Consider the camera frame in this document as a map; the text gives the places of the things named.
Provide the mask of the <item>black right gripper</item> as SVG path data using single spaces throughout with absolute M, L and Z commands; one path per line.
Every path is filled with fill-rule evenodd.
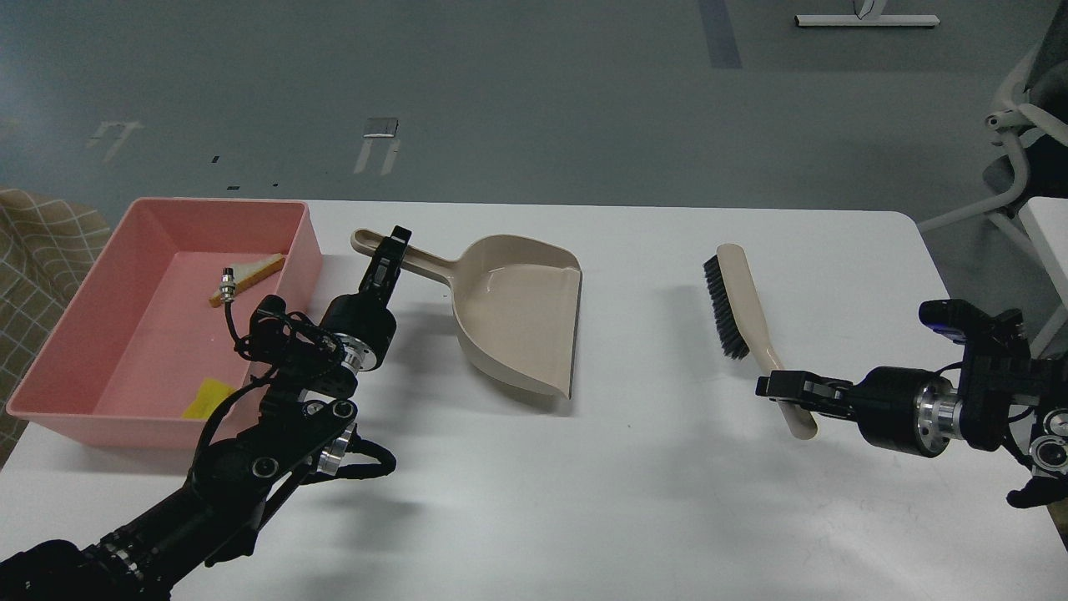
M 878 366 L 857 385 L 812 371 L 770 371 L 756 381 L 755 395 L 831 418 L 855 418 L 859 434 L 874 447 L 924 459 L 959 437 L 956 389 L 934 371 Z

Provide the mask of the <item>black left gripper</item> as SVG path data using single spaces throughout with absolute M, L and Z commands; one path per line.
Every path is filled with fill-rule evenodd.
M 340 295 L 325 309 L 323 330 L 359 341 L 370 350 L 361 362 L 362 371 L 374 371 L 382 364 L 395 336 L 397 322 L 388 304 L 400 278 L 409 242 L 411 230 L 396 225 L 375 246 L 359 292 Z

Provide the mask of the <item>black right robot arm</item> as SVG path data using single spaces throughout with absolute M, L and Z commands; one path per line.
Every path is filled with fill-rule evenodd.
M 1065 501 L 1065 357 L 1034 357 L 1019 311 L 989 316 L 965 300 L 928 300 L 918 322 L 962 346 L 944 371 L 877 366 L 858 383 L 811 371 L 761 376 L 763 398 L 847 420 L 874 447 L 939 456 L 951 441 L 1005 449 L 1030 473 L 1006 499 L 1014 508 Z

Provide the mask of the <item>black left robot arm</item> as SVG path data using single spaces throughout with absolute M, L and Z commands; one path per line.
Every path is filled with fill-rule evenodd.
M 179 490 L 93 545 L 50 540 L 5 559 L 4 600 L 168 600 L 197 567 L 251 555 L 297 488 L 393 472 L 393 454 L 357 434 L 352 396 L 395 335 L 388 304 L 410 242 L 403 227 L 386 236 L 320 322 L 265 296 L 233 342 L 268 369 L 214 408 Z

